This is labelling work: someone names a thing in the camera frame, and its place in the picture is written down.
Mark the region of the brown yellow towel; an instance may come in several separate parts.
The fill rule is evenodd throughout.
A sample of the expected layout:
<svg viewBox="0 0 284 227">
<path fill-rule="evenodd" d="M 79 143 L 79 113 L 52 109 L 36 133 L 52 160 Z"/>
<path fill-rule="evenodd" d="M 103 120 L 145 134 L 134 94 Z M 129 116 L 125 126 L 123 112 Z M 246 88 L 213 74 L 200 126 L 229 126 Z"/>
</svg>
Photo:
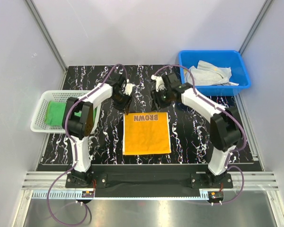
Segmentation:
<svg viewBox="0 0 284 227">
<path fill-rule="evenodd" d="M 171 153 L 167 112 L 124 115 L 123 155 L 161 155 Z"/>
</svg>

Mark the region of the light grey towel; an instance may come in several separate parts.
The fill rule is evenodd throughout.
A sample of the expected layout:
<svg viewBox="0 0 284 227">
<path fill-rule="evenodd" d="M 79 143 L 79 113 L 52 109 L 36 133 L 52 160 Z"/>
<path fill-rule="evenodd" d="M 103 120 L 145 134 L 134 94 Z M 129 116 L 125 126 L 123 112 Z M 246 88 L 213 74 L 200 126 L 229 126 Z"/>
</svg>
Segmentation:
<svg viewBox="0 0 284 227">
<path fill-rule="evenodd" d="M 192 66 L 189 71 L 193 74 L 195 86 L 238 86 L 231 82 L 231 68 L 217 67 L 205 61 L 199 61 L 197 67 Z"/>
</svg>

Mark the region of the green microfiber towel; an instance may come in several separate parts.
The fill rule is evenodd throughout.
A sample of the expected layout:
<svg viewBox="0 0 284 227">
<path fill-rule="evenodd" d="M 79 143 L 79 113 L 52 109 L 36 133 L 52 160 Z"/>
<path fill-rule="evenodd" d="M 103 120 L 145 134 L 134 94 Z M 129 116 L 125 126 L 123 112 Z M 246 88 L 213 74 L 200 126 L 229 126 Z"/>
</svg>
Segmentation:
<svg viewBox="0 0 284 227">
<path fill-rule="evenodd" d="M 60 126 L 63 124 L 63 117 L 66 103 L 50 101 L 46 110 L 44 122 L 49 126 Z"/>
</svg>

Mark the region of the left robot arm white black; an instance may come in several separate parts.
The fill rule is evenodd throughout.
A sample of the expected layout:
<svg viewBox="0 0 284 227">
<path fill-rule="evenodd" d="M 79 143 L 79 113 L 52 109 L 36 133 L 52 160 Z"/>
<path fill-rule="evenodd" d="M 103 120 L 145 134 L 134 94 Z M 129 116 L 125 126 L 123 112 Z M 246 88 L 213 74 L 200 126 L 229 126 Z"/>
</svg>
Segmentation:
<svg viewBox="0 0 284 227">
<path fill-rule="evenodd" d="M 67 171 L 67 181 L 82 187 L 95 183 L 89 158 L 89 137 L 95 131 L 101 105 L 112 99 L 114 108 L 128 113 L 135 84 L 123 75 L 105 79 L 80 97 L 69 97 L 66 102 L 62 127 L 71 142 L 73 162 Z"/>
</svg>

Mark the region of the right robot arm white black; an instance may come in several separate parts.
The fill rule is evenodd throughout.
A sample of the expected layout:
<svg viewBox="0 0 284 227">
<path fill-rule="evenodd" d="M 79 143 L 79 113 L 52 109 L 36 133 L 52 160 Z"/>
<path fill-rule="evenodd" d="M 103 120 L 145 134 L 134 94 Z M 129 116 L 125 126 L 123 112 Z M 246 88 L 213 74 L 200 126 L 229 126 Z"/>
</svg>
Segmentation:
<svg viewBox="0 0 284 227">
<path fill-rule="evenodd" d="M 239 122 L 239 113 L 233 107 L 220 105 L 200 93 L 192 84 L 182 84 L 177 75 L 152 75 L 155 89 L 151 91 L 152 111 L 158 111 L 179 102 L 201 114 L 210 124 L 212 157 L 203 179 L 210 187 L 222 183 L 228 171 L 229 159 L 240 143 L 246 144 L 246 134 Z"/>
</svg>

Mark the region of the black marble pattern mat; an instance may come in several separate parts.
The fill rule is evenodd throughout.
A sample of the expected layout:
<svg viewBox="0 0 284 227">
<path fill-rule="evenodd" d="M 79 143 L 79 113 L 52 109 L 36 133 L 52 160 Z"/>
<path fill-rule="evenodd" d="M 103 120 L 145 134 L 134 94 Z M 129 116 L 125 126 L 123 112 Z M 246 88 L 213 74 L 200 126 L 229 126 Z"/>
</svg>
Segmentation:
<svg viewBox="0 0 284 227">
<path fill-rule="evenodd" d="M 151 75 L 162 65 L 127 65 L 130 82 L 137 87 L 133 92 L 130 113 L 150 112 L 150 92 L 154 89 Z M 69 66 L 63 90 L 90 90 L 102 82 L 112 66 Z M 213 146 L 209 141 L 209 123 L 195 110 L 173 103 L 162 110 L 168 112 L 171 153 L 167 155 L 123 156 L 123 114 L 111 99 L 103 102 L 100 119 L 89 138 L 89 157 L 92 165 L 142 164 L 205 164 Z M 65 171 L 72 163 L 70 141 L 65 134 L 50 134 L 43 149 L 38 171 Z M 247 144 L 244 150 L 234 152 L 230 165 L 243 171 L 262 171 L 260 162 Z"/>
</svg>

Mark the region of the blue plastic bin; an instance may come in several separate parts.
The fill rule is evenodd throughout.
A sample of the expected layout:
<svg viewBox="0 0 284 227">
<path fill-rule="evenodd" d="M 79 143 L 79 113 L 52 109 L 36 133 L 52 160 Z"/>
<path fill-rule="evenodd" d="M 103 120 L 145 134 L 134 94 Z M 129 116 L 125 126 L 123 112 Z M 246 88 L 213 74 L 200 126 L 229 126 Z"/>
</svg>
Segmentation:
<svg viewBox="0 0 284 227">
<path fill-rule="evenodd" d="M 230 68 L 230 82 L 235 85 L 196 86 L 206 96 L 235 96 L 251 86 L 251 80 L 239 52 L 234 50 L 184 50 L 178 54 L 179 64 L 191 68 L 205 61 L 219 68 Z"/>
</svg>

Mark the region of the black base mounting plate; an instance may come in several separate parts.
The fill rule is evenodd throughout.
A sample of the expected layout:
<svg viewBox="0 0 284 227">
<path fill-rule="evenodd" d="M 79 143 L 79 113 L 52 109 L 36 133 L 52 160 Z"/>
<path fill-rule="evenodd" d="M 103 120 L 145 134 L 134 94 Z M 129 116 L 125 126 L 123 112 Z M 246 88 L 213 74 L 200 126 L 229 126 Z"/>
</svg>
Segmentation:
<svg viewBox="0 0 284 227">
<path fill-rule="evenodd" d="M 199 196 L 200 189 L 232 189 L 230 174 L 210 181 L 206 164 L 92 165 L 85 174 L 68 175 L 66 187 L 95 189 L 96 198 Z"/>
</svg>

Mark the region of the white perforated plastic basket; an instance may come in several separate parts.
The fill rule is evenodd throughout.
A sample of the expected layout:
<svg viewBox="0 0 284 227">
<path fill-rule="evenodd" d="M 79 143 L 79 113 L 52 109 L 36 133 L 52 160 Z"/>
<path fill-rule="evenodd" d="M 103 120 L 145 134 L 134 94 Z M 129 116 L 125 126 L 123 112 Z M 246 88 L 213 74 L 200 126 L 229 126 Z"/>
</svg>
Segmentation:
<svg viewBox="0 0 284 227">
<path fill-rule="evenodd" d="M 88 90 L 48 90 L 45 91 L 34 111 L 30 129 L 33 132 L 65 134 L 61 126 L 49 126 L 45 123 L 45 116 L 48 104 L 53 102 L 66 103 L 69 97 L 81 97 L 88 93 Z"/>
</svg>

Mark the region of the left small circuit board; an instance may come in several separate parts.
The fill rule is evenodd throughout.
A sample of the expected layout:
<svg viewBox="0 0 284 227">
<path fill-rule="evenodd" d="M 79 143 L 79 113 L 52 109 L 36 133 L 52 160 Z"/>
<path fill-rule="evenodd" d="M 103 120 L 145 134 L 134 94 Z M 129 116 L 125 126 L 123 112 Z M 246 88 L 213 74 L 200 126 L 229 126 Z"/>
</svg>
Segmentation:
<svg viewBox="0 0 284 227">
<path fill-rule="evenodd" d="M 83 191 L 82 192 L 82 198 L 94 198 L 95 197 L 95 191 Z"/>
</svg>

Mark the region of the small circuit board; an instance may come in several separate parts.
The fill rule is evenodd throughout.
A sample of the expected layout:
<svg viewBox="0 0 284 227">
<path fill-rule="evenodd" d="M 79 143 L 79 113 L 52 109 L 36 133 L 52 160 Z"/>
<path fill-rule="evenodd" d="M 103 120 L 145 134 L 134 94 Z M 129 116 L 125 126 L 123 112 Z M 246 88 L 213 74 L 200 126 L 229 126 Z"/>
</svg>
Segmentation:
<svg viewBox="0 0 284 227">
<path fill-rule="evenodd" d="M 210 192 L 209 193 L 209 199 L 212 200 L 223 200 L 224 198 L 224 194 L 222 191 L 218 191 L 218 192 Z"/>
<path fill-rule="evenodd" d="M 82 198 L 94 198 L 95 197 L 95 191 L 83 191 L 82 192 Z"/>
</svg>

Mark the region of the right small circuit board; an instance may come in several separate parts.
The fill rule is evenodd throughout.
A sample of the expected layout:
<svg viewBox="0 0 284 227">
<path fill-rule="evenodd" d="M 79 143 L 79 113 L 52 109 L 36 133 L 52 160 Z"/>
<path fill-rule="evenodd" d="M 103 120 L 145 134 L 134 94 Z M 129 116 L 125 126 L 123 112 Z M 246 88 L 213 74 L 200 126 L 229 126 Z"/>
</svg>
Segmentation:
<svg viewBox="0 0 284 227">
<path fill-rule="evenodd" d="M 224 194 L 222 191 L 218 191 L 218 192 L 210 192 L 209 193 L 209 199 L 212 200 L 223 200 L 224 198 Z"/>
</svg>

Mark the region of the left aluminium frame post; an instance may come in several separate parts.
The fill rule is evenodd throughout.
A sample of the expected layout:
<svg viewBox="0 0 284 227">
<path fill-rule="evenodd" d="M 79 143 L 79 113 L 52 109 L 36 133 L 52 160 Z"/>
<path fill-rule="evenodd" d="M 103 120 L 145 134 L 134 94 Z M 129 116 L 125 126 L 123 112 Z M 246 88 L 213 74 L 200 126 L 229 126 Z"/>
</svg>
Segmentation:
<svg viewBox="0 0 284 227">
<path fill-rule="evenodd" d="M 26 6 L 28 7 L 30 13 L 32 14 L 36 24 L 38 25 L 45 41 L 47 42 L 48 47 L 50 48 L 52 54 L 54 55 L 57 63 L 61 67 L 61 69 L 66 72 L 68 69 L 68 66 L 65 64 L 64 60 L 62 59 L 62 56 L 60 55 L 58 48 L 56 47 L 52 37 L 50 36 L 50 33 L 34 3 L 33 0 L 24 0 Z"/>
</svg>

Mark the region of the aluminium frame post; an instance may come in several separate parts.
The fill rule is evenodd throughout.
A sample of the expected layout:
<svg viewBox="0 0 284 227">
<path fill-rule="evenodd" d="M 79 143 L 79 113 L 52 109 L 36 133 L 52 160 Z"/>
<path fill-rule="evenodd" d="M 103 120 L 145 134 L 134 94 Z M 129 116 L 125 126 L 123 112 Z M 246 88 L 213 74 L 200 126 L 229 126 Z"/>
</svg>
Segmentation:
<svg viewBox="0 0 284 227">
<path fill-rule="evenodd" d="M 68 66 L 65 64 L 64 60 L 62 59 L 62 56 L 60 55 L 58 48 L 56 47 L 52 37 L 50 36 L 50 33 L 34 3 L 33 0 L 24 0 L 26 6 L 28 7 L 30 13 L 32 14 L 36 24 L 38 25 L 45 41 L 47 42 L 48 47 L 50 48 L 52 54 L 54 55 L 57 63 L 61 67 L 61 69 L 66 72 L 68 69 Z"/>
<path fill-rule="evenodd" d="M 270 10 L 271 6 L 273 5 L 274 0 L 265 0 L 259 13 L 257 14 L 252 26 L 250 27 L 242 45 L 240 46 L 239 53 L 243 55 L 245 50 L 247 49 L 250 41 L 252 40 L 253 36 L 255 35 L 256 31 L 259 29 L 262 21 L 264 20 L 266 14 Z"/>
</svg>

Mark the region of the right aluminium frame post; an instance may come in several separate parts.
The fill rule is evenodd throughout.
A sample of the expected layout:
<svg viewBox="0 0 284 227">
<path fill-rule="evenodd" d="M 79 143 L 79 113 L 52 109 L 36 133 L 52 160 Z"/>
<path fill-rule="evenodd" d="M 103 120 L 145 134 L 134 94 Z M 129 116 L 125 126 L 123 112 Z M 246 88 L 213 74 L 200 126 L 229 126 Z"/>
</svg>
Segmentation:
<svg viewBox="0 0 284 227">
<path fill-rule="evenodd" d="M 274 0 L 265 0 L 259 13 L 257 14 L 252 26 L 250 27 L 242 45 L 240 46 L 239 53 L 243 55 L 245 50 L 247 49 L 250 41 L 252 40 L 253 36 L 255 35 L 256 31 L 259 29 L 262 21 L 264 20 L 266 14 L 270 10 L 271 6 L 273 5 Z"/>
</svg>

